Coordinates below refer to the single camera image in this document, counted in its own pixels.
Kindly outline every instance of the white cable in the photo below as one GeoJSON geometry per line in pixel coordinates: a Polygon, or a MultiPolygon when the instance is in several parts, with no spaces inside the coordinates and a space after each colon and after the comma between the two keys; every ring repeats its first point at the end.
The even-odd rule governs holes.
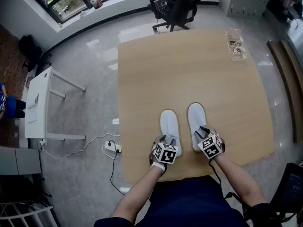
{"type": "Polygon", "coordinates": [[[32,140],[32,142],[33,142],[33,144],[34,144],[34,145],[37,145],[37,144],[39,144],[39,142],[38,142],[38,143],[34,143],[33,139],[31,139],[31,140],[32,140]]]}
{"type": "Polygon", "coordinates": [[[48,153],[48,152],[44,149],[44,144],[42,144],[42,149],[43,149],[43,151],[45,151],[48,155],[50,155],[52,158],[54,158],[54,159],[56,159],[56,160],[60,160],[60,159],[64,159],[64,158],[66,158],[66,157],[69,157],[71,154],[77,154],[78,152],[84,151],[85,148],[86,148],[86,146],[87,146],[88,144],[90,144],[91,142],[93,142],[96,138],[103,138],[103,137],[105,137],[105,136],[107,136],[107,135],[120,137],[120,135],[118,135],[118,134],[110,134],[110,133],[106,133],[106,134],[103,135],[103,136],[96,136],[96,137],[93,138],[91,141],[89,141],[89,142],[84,146],[83,149],[77,150],[76,152],[72,152],[72,153],[70,153],[70,154],[68,154],[68,155],[65,155],[64,157],[61,157],[61,158],[54,157],[54,156],[52,156],[50,153],[48,153]]]}
{"type": "Polygon", "coordinates": [[[108,154],[106,154],[106,153],[104,152],[104,147],[105,147],[105,146],[102,146],[102,152],[104,153],[104,155],[106,155],[107,157],[109,157],[109,158],[111,158],[111,159],[114,160],[115,158],[112,158],[111,156],[109,156],[108,154]]]}

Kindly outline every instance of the wrist strap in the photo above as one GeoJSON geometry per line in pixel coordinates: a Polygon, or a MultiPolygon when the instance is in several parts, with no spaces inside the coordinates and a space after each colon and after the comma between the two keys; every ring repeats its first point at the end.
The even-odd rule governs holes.
{"type": "Polygon", "coordinates": [[[156,163],[156,162],[153,162],[150,169],[153,168],[154,166],[157,166],[159,167],[161,170],[162,170],[162,174],[165,172],[165,166],[164,165],[161,165],[159,163],[156,163]]]}

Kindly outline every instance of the desk leg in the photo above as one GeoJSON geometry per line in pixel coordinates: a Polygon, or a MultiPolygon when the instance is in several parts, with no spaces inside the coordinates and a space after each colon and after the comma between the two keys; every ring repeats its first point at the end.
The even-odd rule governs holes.
{"type": "Polygon", "coordinates": [[[63,97],[63,98],[66,97],[65,94],[63,94],[63,93],[61,93],[61,92],[58,92],[58,91],[56,91],[56,90],[53,90],[53,89],[50,89],[49,92],[52,93],[52,94],[55,94],[55,95],[57,95],[57,96],[61,96],[61,97],[63,97]]]}
{"type": "Polygon", "coordinates": [[[68,84],[70,84],[70,85],[72,85],[72,86],[74,86],[74,87],[76,87],[76,88],[78,88],[78,89],[80,89],[80,90],[82,90],[83,92],[86,91],[86,87],[81,86],[81,85],[78,84],[77,82],[75,82],[75,81],[73,81],[73,80],[67,78],[66,76],[62,75],[61,73],[57,72],[56,70],[53,69],[52,72],[53,72],[53,75],[54,75],[55,77],[59,78],[60,80],[66,82],[66,83],[68,83],[68,84]]]}
{"type": "Polygon", "coordinates": [[[52,133],[46,133],[46,138],[51,138],[54,140],[85,140],[85,135],[72,135],[72,134],[52,134],[52,133]]]}

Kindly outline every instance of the white slipper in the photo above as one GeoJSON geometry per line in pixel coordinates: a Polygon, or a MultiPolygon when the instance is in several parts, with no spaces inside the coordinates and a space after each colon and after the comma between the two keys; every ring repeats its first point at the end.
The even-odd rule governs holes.
{"type": "Polygon", "coordinates": [[[199,103],[192,103],[187,110],[187,120],[190,128],[192,148],[194,151],[201,151],[198,144],[206,133],[200,129],[200,126],[206,125],[206,116],[204,108],[199,103]]]}
{"type": "Polygon", "coordinates": [[[181,149],[180,138],[179,138],[178,120],[174,111],[170,109],[166,109],[161,113],[160,129],[162,135],[164,134],[166,135],[165,141],[167,144],[178,146],[178,152],[176,157],[181,156],[182,149],[181,149]]]}

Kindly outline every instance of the wooden table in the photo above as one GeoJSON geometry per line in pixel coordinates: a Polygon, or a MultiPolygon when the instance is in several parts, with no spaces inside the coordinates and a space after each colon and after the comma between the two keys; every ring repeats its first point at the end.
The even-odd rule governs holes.
{"type": "Polygon", "coordinates": [[[247,56],[232,60],[224,30],[176,31],[120,44],[118,101],[128,182],[148,171],[164,109],[177,115],[183,154],[160,181],[213,173],[203,153],[191,148],[187,108],[192,102],[203,105],[207,124],[225,139],[225,155],[237,164],[274,151],[267,98],[249,52],[247,56]]]}

